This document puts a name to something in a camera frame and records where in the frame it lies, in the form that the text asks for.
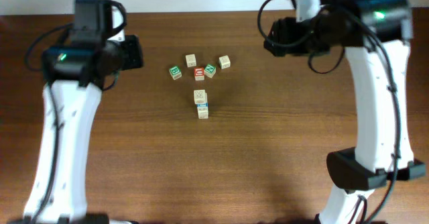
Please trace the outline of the wooden block blue side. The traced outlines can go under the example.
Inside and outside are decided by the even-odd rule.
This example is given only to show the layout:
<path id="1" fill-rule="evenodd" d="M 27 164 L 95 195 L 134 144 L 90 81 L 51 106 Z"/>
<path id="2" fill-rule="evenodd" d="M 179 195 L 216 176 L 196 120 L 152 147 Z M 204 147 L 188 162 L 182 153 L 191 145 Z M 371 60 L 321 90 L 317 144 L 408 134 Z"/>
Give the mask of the wooden block blue side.
<path id="1" fill-rule="evenodd" d="M 205 90 L 194 90 L 194 103 L 196 105 L 207 103 L 207 93 Z"/>

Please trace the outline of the blue 5 wooden block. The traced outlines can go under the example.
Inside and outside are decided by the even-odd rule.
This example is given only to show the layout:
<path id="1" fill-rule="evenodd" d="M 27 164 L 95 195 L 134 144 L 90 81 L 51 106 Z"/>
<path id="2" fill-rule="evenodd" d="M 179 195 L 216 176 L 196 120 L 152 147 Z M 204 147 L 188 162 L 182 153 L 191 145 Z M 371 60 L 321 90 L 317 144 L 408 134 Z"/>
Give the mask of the blue 5 wooden block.
<path id="1" fill-rule="evenodd" d="M 208 103 L 197 104 L 197 111 L 208 111 Z"/>

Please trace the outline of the wooden block number 2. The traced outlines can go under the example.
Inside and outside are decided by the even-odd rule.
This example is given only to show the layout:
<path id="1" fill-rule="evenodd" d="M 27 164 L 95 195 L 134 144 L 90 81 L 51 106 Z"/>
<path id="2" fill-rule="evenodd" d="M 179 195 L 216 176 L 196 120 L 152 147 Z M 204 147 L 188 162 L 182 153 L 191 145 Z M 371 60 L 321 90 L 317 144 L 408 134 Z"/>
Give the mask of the wooden block number 2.
<path id="1" fill-rule="evenodd" d="M 208 110 L 198 111 L 198 118 L 199 119 L 208 119 Z"/>

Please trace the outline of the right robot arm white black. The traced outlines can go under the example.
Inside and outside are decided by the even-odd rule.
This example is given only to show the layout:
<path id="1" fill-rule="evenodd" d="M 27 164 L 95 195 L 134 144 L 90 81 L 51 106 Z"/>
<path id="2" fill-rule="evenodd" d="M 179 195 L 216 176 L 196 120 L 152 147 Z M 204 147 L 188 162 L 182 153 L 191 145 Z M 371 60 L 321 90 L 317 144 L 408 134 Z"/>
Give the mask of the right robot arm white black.
<path id="1" fill-rule="evenodd" d="M 413 37 L 408 0 L 290 0 L 295 17 L 263 35 L 274 56 L 313 59 L 342 48 L 353 75 L 358 135 L 354 148 L 326 158 L 333 186 L 316 223 L 373 223 L 368 198 L 377 189 L 423 177 L 407 127 L 406 72 Z"/>

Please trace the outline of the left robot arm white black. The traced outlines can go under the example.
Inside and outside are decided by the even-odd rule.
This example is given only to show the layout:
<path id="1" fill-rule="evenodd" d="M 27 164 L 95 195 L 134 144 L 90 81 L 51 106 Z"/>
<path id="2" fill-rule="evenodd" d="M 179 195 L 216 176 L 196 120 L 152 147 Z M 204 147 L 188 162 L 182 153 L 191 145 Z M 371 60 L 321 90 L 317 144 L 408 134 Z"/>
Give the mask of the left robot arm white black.
<path id="1" fill-rule="evenodd" d="M 90 133 L 108 76 L 141 68 L 139 39 L 125 34 L 127 12 L 113 0 L 74 0 L 74 20 L 44 50 L 44 126 L 38 167 L 22 223 L 114 224 L 89 213 L 85 192 Z"/>

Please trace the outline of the green B wooden block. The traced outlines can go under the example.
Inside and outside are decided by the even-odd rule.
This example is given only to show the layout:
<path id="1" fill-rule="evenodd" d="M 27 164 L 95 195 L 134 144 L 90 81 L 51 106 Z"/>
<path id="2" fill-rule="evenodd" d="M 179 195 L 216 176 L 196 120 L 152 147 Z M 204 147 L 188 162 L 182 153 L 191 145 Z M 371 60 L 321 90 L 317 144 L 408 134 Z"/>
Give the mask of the green B wooden block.
<path id="1" fill-rule="evenodd" d="M 178 66 L 173 66 L 168 71 L 173 80 L 177 80 L 182 77 L 182 71 Z"/>

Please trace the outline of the plain wooden block top left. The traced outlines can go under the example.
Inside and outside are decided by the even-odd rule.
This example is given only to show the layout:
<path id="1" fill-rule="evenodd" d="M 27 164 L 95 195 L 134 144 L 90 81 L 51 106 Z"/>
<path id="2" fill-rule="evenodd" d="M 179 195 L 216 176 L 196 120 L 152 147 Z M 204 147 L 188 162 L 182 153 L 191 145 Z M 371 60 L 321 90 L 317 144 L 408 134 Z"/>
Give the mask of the plain wooden block top left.
<path id="1" fill-rule="evenodd" d="M 185 60 L 188 68 L 195 67 L 197 65 L 196 56 L 194 54 L 185 55 Z"/>

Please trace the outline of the plain wooden block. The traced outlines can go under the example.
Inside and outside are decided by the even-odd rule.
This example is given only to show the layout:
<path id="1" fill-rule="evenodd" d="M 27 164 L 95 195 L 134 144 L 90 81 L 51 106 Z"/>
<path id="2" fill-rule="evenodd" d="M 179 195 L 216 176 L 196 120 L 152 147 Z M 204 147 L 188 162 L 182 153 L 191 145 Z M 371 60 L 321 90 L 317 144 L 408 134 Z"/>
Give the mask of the plain wooden block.
<path id="1" fill-rule="evenodd" d="M 219 58 L 219 65 L 220 65 L 221 69 L 229 68 L 231 66 L 231 61 L 230 61 L 229 57 L 227 55 L 221 56 Z"/>
<path id="2" fill-rule="evenodd" d="M 196 56 L 194 54 L 185 55 L 185 60 L 188 68 L 195 67 L 197 65 Z"/>

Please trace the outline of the red U wooden block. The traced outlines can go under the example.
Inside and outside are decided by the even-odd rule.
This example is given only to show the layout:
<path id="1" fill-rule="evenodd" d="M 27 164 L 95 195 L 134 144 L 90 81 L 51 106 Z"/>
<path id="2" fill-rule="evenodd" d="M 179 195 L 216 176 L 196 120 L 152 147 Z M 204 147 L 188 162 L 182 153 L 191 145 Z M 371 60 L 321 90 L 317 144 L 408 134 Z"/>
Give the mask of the red U wooden block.
<path id="1" fill-rule="evenodd" d="M 194 78 L 195 78 L 195 81 L 204 80 L 204 78 L 205 78 L 204 68 L 195 68 L 194 69 Z"/>

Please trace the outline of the green N wooden block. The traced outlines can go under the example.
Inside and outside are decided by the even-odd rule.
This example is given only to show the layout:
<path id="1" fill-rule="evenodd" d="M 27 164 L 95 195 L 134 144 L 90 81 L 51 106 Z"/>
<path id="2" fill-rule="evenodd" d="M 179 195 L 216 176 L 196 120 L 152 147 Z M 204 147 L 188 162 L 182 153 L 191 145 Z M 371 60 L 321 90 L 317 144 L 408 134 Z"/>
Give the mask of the green N wooden block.
<path id="1" fill-rule="evenodd" d="M 212 64 L 207 64 L 204 68 L 204 75 L 212 78 L 216 74 L 217 68 Z"/>

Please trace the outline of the plain wooden block top middle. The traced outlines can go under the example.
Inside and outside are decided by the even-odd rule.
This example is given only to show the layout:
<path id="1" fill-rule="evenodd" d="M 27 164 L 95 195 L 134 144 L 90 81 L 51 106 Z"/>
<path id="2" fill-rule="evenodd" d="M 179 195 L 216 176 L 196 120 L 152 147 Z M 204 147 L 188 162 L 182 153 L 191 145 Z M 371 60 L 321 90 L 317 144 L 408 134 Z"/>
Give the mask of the plain wooden block top middle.
<path id="1" fill-rule="evenodd" d="M 231 66 L 231 61 L 230 61 L 229 57 L 227 55 L 221 56 L 219 58 L 219 65 L 220 65 L 221 69 L 229 68 Z"/>

